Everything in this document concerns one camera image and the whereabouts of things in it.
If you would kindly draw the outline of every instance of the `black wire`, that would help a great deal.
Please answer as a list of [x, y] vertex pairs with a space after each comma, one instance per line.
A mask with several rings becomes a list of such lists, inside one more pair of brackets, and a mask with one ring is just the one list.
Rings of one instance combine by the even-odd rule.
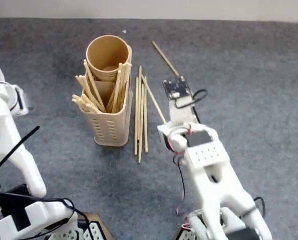
[[198, 116], [197, 110], [195, 109], [194, 106], [192, 107], [192, 110], [193, 110], [193, 113], [194, 113], [195, 117], [197, 118], [198, 123], [200, 124], [201, 121], [200, 121], [200, 118], [199, 118], [199, 116]]
[[[10, 158], [10, 156], [29, 138], [31, 137], [38, 129], [40, 128], [40, 126], [37, 126], [35, 127], [32, 131], [30, 131], [27, 135], [25, 135], [12, 149], [11, 151], [0, 161], [0, 168], [1, 166]], [[89, 231], [89, 234], [90, 234], [90, 237], [91, 237], [91, 240], [94, 240], [93, 238], [93, 234], [91, 232], [91, 228], [90, 228], [90, 221], [88, 219], [88, 217], [83, 213], [81, 212], [80, 210], [78, 210], [77, 208], [74, 207], [74, 204], [73, 202], [68, 199], [68, 198], [42, 198], [42, 197], [35, 197], [35, 196], [28, 196], [28, 195], [21, 195], [21, 194], [16, 194], [16, 193], [10, 193], [10, 192], [2, 192], [0, 191], [0, 196], [14, 196], [14, 197], [21, 197], [21, 198], [26, 198], [26, 199], [31, 199], [31, 200], [34, 200], [34, 201], [37, 201], [37, 202], [45, 202], [45, 203], [50, 203], [50, 202], [61, 202], [65, 207], [71, 209], [73, 212], [70, 216], [70, 218], [72, 217], [73, 213], [76, 212], [80, 215], [82, 215], [87, 223], [87, 228], [88, 228], [88, 231]], [[41, 236], [44, 236], [46, 234], [49, 234], [51, 232], [53, 232], [54, 230], [62, 227], [65, 223], [67, 222], [64, 222], [62, 225], [59, 225], [57, 227], [55, 227], [53, 230], [51, 231], [48, 231], [44, 234], [37, 234], [33, 237], [29, 237], [29, 238], [25, 238], [23, 240], [31, 240], [31, 239], [35, 239], [35, 238], [38, 238], [38, 237], [41, 237]]]
[[178, 166], [178, 169], [179, 169], [179, 172], [180, 172], [180, 175], [181, 175], [181, 181], [182, 181], [182, 189], [183, 189], [183, 198], [182, 198], [182, 201], [178, 204], [178, 206], [177, 206], [177, 208], [176, 208], [176, 210], [175, 210], [175, 213], [178, 215], [178, 216], [181, 216], [181, 215], [183, 215], [184, 213], [179, 213], [178, 212], [178, 208], [180, 207], [180, 204], [182, 203], [182, 202], [184, 202], [184, 200], [185, 200], [185, 196], [186, 196], [186, 193], [185, 193], [185, 185], [184, 185], [184, 179], [183, 179], [183, 174], [182, 174], [182, 170], [181, 170], [181, 167], [180, 167], [180, 159], [181, 159], [181, 157], [178, 157], [178, 161], [177, 161], [177, 163], [175, 162], [175, 158], [178, 156], [178, 154], [175, 154], [174, 156], [173, 156], [173, 163], [174, 164], [176, 164], [177, 166]]
[[[204, 95], [196, 99], [196, 96], [197, 96], [199, 93], [204, 93]], [[182, 109], [182, 108], [185, 108], [185, 107], [187, 107], [187, 106], [193, 105], [193, 104], [195, 104], [195, 103], [201, 101], [201, 100], [204, 99], [207, 95], [208, 95], [208, 90], [207, 90], [207, 89], [199, 89], [199, 90], [196, 91], [195, 94], [192, 96], [192, 102], [189, 102], [189, 103], [187, 103], [187, 104], [178, 106], [178, 105], [177, 105], [177, 99], [175, 99], [175, 100], [174, 100], [174, 107], [175, 107], [176, 109]]]
[[[90, 221], [89, 221], [88, 217], [83, 212], [81, 212], [80, 210], [78, 210], [77, 208], [75, 208], [72, 200], [70, 200], [69, 198], [66, 198], [66, 197], [65, 198], [43, 198], [43, 197], [21, 195], [21, 194], [10, 193], [10, 192], [2, 192], [2, 191], [0, 191], [0, 196], [21, 197], [21, 198], [26, 198], [26, 199], [34, 200], [34, 201], [37, 201], [37, 202], [45, 202], [45, 203], [61, 202], [65, 207], [67, 207], [67, 208], [69, 208], [69, 209], [71, 209], [73, 211], [72, 214], [71, 214], [71, 216], [70, 216], [70, 218], [72, 217], [72, 215], [73, 215], [74, 212], [76, 212], [76, 213], [78, 213], [78, 214], [80, 214], [81, 216], [84, 217], [85, 222], [87, 224], [87, 228], [88, 228], [89, 233], [90, 233], [91, 240], [94, 240], [93, 234], [92, 234], [91, 228], [90, 228]], [[25, 239], [22, 239], [22, 240], [31, 240], [31, 239], [35, 239], [35, 238], [38, 238], [38, 237], [47, 235], [47, 234], [55, 231], [56, 229], [62, 227], [66, 223], [67, 222], [64, 222], [62, 225], [57, 226], [54, 229], [52, 229], [52, 230], [50, 230], [50, 231], [48, 231], [48, 232], [46, 232], [44, 234], [37, 234], [35, 236], [29, 237], [29, 238], [25, 238]]]
[[18, 144], [16, 144], [11, 151], [0, 161], [0, 167], [9, 159], [9, 157], [29, 138], [31, 137], [37, 130], [39, 130], [40, 126], [36, 126], [32, 131], [30, 131], [27, 135], [22, 138]]
[[[257, 196], [253, 199], [254, 202], [256, 202], [257, 200], [261, 200], [261, 204], [262, 204], [262, 217], [265, 218], [265, 215], [266, 215], [266, 209], [265, 209], [265, 202], [264, 202], [264, 199], [263, 197], [261, 196]], [[257, 210], [258, 207], [257, 206], [254, 206], [252, 208], [250, 208], [249, 210], [247, 210], [246, 212], [244, 212], [240, 218], [244, 218], [245, 216], [249, 215], [250, 213], [252, 213], [254, 210]]]
[[253, 199], [254, 202], [256, 202], [257, 200], [260, 200], [261, 201], [261, 204], [262, 204], [262, 217], [265, 218], [265, 216], [266, 216], [266, 209], [265, 209], [264, 199], [261, 196], [257, 196], [257, 197], [255, 197]]

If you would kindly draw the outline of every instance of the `bamboo chopstick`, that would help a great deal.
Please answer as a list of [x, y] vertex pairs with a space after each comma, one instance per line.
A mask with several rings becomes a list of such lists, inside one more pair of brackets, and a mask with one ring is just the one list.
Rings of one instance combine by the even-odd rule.
[[148, 121], [147, 121], [147, 87], [144, 85], [144, 151], [148, 152]]
[[124, 82], [122, 84], [122, 90], [121, 92], [119, 92], [119, 110], [121, 110], [123, 108], [123, 104], [124, 104], [124, 98], [125, 98], [125, 91], [126, 91], [126, 87], [127, 87], [127, 84], [129, 82], [129, 79], [130, 79], [130, 73], [131, 73], [131, 67], [132, 67], [132, 64], [130, 63], [126, 63], [126, 69], [125, 69], [125, 74], [124, 74]]
[[163, 123], [166, 124], [167, 121], [165, 120], [165, 118], [164, 118], [164, 116], [163, 116], [163, 114], [162, 114], [162, 111], [161, 111], [161, 109], [160, 109], [160, 107], [159, 107], [157, 101], [155, 100], [155, 97], [154, 97], [154, 95], [153, 95], [153, 93], [152, 93], [152, 91], [151, 91], [151, 89], [150, 89], [150, 87], [149, 87], [149, 85], [148, 85], [148, 83], [147, 83], [147, 81], [146, 81], [146, 79], [144, 78], [143, 75], [141, 76], [141, 79], [142, 79], [142, 82], [144, 83], [144, 85], [146, 86], [147, 91], [148, 91], [148, 93], [149, 93], [149, 95], [150, 95], [150, 97], [151, 97], [151, 99], [152, 99], [152, 101], [153, 101], [155, 107], [157, 108], [158, 113], [159, 113], [159, 115], [160, 115], [160, 117], [161, 117]]
[[101, 113], [101, 111], [94, 105], [93, 102], [91, 102], [90, 99], [88, 99], [88, 97], [87, 97], [85, 94], [82, 94], [82, 100], [83, 100], [85, 103], [91, 105], [91, 106], [92, 106], [92, 109], [93, 109], [94, 112], [96, 112], [96, 113]]
[[141, 163], [142, 155], [142, 135], [143, 135], [143, 110], [144, 110], [144, 85], [141, 84], [141, 115], [140, 115], [140, 139], [139, 139], [139, 155], [138, 162]]
[[112, 106], [112, 112], [116, 113], [117, 111], [117, 100], [118, 100], [118, 96], [119, 96], [119, 89], [120, 89], [120, 82], [122, 78], [122, 64], [119, 64], [119, 70], [118, 70], [118, 76], [117, 76], [117, 81], [115, 83], [115, 87], [114, 87], [114, 97], [113, 97], [113, 106]]
[[135, 79], [135, 119], [134, 119], [134, 155], [138, 154], [138, 85], [141, 83], [139, 77]]
[[92, 85], [92, 88], [93, 88], [93, 90], [94, 90], [94, 93], [95, 93], [95, 95], [96, 95], [96, 97], [97, 97], [97, 99], [98, 99], [98, 101], [99, 101], [99, 103], [100, 103], [100, 105], [101, 105], [101, 108], [104, 110], [104, 113], [105, 113], [106, 111], [105, 111], [104, 104], [103, 104], [103, 102], [102, 102], [102, 99], [101, 99], [101, 96], [100, 96], [99, 91], [98, 91], [98, 89], [97, 89], [97, 86], [95, 85], [95, 82], [94, 82], [94, 80], [93, 80], [93, 76], [92, 76], [91, 70], [90, 70], [90, 68], [89, 68], [89, 66], [88, 66], [88, 64], [87, 64], [87, 61], [86, 61], [85, 59], [84, 59], [84, 61], [83, 61], [83, 65], [84, 65], [84, 68], [85, 68], [85, 70], [86, 70], [86, 72], [87, 72], [87, 75], [88, 75], [88, 77], [89, 77], [89, 81], [90, 81], [90, 83], [91, 83], [91, 85]]
[[[142, 75], [142, 66], [140, 65], [139, 66], [139, 85], [138, 85], [138, 112], [140, 113], [141, 112], [141, 75]], [[138, 140], [140, 139], [140, 131], [139, 131], [139, 125], [138, 125], [138, 136], [137, 136], [137, 138], [138, 138]]]
[[169, 61], [169, 59], [164, 55], [164, 53], [159, 48], [159, 46], [155, 43], [155, 41], [152, 41], [152, 44], [154, 45], [155, 49], [157, 49], [157, 51], [160, 53], [160, 55], [165, 60], [165, 62], [169, 65], [169, 67], [174, 72], [174, 74], [176, 74], [177, 76], [180, 76], [180, 74], [178, 73], [178, 71], [174, 68], [174, 66], [171, 64], [171, 62]]
[[91, 90], [90, 90], [90, 86], [87, 82], [87, 79], [85, 76], [80, 75], [79, 76], [80, 79], [82, 79], [83, 81], [83, 85], [85, 86], [84, 91], [86, 92], [86, 94], [88, 95], [89, 99], [91, 100], [92, 103], [94, 103], [98, 109], [104, 113], [106, 113], [105, 108], [101, 106], [101, 104], [95, 99], [95, 97], [92, 95]]

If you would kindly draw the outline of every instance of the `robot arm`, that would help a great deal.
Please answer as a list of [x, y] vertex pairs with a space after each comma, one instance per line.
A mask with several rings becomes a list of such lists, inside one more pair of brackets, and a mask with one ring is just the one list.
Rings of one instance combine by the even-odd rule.
[[[0, 161], [21, 140], [13, 116], [25, 115], [28, 111], [27, 98], [22, 89], [5, 82], [0, 69]], [[9, 160], [20, 169], [27, 185], [18, 186], [8, 193], [44, 197], [46, 186], [32, 154], [23, 144], [15, 150]], [[66, 201], [64, 205], [59, 201], [44, 202], [0, 195], [0, 215], [3, 216], [0, 219], [0, 239], [31, 237], [43, 231], [53, 230], [56, 226], [59, 226], [58, 233], [70, 230], [70, 237], [83, 239], [83, 231], [77, 225], [78, 216], [67, 206], [72, 206], [72, 203]]]
[[[163, 85], [169, 98], [171, 121], [158, 126], [158, 130], [170, 150], [183, 153], [183, 162], [200, 196], [202, 209], [188, 216], [199, 239], [272, 240], [253, 198], [235, 174], [217, 132], [198, 123], [185, 79], [164, 80]], [[176, 103], [185, 107], [178, 108]]]

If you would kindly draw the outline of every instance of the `beige plastic holder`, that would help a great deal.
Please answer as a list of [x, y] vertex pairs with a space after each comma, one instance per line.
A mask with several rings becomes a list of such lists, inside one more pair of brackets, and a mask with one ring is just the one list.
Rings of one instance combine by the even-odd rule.
[[[106, 106], [115, 84], [103, 81], [95, 81], [95, 84]], [[94, 141], [98, 145], [120, 147], [127, 143], [129, 139], [132, 95], [130, 81], [128, 81], [123, 107], [118, 113], [93, 113], [86, 112], [80, 108], [93, 131]]]

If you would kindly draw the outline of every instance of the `gray carpet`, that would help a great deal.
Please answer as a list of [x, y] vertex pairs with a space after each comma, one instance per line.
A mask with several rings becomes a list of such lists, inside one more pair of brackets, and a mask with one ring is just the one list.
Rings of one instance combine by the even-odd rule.
[[[8, 82], [30, 94], [35, 107], [16, 123], [23, 135], [41, 126], [26, 146], [47, 196], [69, 197], [82, 211], [98, 212], [119, 240], [170, 240], [181, 223], [174, 213], [181, 198], [180, 176], [159, 142], [161, 120], [152, 101], [150, 152], [141, 164], [133, 155], [133, 128], [125, 147], [97, 146], [71, 103], [71, 94], [80, 93], [74, 75], [84, 72], [86, 46], [104, 34], [129, 43], [133, 76], [142, 65], [166, 116], [161, 80], [173, 73], [152, 40], [193, 90], [209, 90], [197, 105], [202, 122], [218, 131], [244, 187], [265, 198], [274, 239], [298, 240], [298, 24], [0, 19], [1, 68]], [[198, 206], [187, 174], [185, 180], [184, 210]], [[8, 163], [1, 181], [8, 189], [23, 178]]]

